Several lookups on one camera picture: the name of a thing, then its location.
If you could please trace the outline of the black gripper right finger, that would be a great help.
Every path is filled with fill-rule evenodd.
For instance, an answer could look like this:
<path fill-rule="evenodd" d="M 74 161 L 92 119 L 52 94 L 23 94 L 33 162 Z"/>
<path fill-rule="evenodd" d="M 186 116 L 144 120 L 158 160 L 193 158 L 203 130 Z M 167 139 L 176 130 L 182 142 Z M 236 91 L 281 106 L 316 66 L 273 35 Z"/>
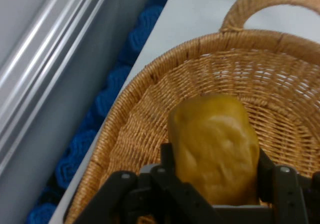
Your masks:
<path fill-rule="evenodd" d="M 287 165 L 277 165 L 260 149 L 257 167 L 259 199 L 271 204 L 275 224 L 320 222 L 320 172 L 312 177 Z"/>

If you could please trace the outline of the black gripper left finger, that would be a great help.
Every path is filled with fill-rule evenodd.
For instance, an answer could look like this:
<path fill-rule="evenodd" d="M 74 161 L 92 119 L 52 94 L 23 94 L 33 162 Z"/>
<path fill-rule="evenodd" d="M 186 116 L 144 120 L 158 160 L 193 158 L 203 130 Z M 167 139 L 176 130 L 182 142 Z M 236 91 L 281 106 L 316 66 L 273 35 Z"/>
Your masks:
<path fill-rule="evenodd" d="M 151 216 L 158 224 L 219 224 L 220 215 L 188 183 L 175 175 L 170 143 L 160 146 L 160 164 L 147 173 L 112 173 L 76 224 L 135 224 Z"/>

